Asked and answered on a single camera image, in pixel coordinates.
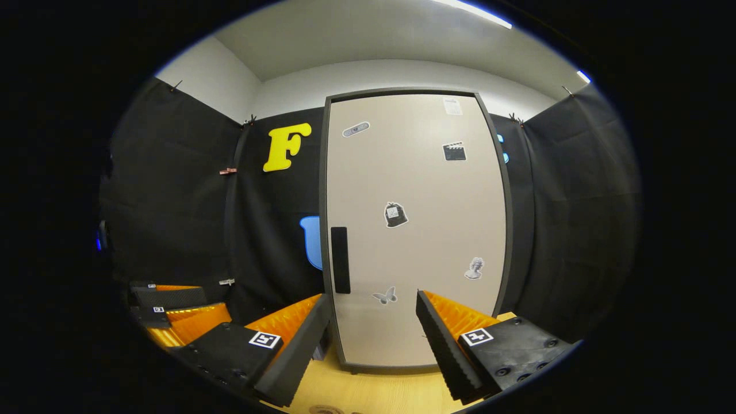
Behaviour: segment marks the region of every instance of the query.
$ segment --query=black curtain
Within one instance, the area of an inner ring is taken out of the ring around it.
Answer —
[[[151,79],[111,140],[100,186],[120,281],[211,285],[228,278],[223,208],[240,126]]]
[[[509,156],[509,173],[513,214],[513,245],[509,279],[500,313],[516,309],[529,271],[534,242],[534,186],[531,180],[531,161],[527,138],[520,124],[513,119],[491,114],[496,132],[501,134],[501,148]]]
[[[592,85],[523,130],[534,247],[514,311],[573,342],[606,316],[631,269],[642,207],[635,156],[620,118]]]
[[[230,313],[250,322],[324,292],[322,271],[307,260],[300,220],[319,215],[319,148],[323,108],[257,119],[248,127],[233,187]],[[264,172],[275,128],[308,123],[311,134],[288,169]]]

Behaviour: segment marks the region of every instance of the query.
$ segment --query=blue shape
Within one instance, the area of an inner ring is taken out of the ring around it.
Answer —
[[[304,229],[304,246],[307,260],[312,266],[322,270],[322,245],[319,239],[319,216],[304,217],[299,221]]]

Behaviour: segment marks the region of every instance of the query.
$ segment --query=white wall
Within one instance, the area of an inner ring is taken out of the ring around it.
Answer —
[[[250,119],[261,81],[225,45],[210,36],[177,56],[156,75],[229,116],[239,124]]]
[[[325,97],[362,89],[400,86],[478,91],[490,113],[523,120],[556,100],[502,77],[461,66],[419,60],[360,60],[294,72],[261,84],[250,107],[258,118],[315,108]]]

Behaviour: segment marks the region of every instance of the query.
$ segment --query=door handle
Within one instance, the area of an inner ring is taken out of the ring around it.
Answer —
[[[347,227],[331,227],[332,276],[335,293],[350,293],[350,264],[347,261]]]

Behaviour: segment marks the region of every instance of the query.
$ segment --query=clothespin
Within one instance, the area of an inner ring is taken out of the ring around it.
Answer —
[[[256,119],[256,118],[257,118],[257,117],[256,117],[256,116],[253,116],[253,114],[251,113],[251,114],[250,114],[250,121],[248,121],[248,122],[245,122],[245,123],[243,123],[243,125],[241,125],[241,126],[240,126],[240,129],[241,129],[241,130],[245,129],[245,125],[246,125],[246,124],[250,125],[251,127],[252,127],[253,125],[255,125],[255,119]]]
[[[174,89],[178,88],[178,87],[179,87],[179,84],[180,84],[180,83],[181,83],[181,82],[182,82],[183,80],[184,80],[184,79],[180,80],[180,81],[179,81],[179,83],[177,83],[177,85],[176,85],[175,87],[173,87],[173,88],[171,88],[171,90],[169,90],[169,92],[173,92],[173,91],[174,91]]]

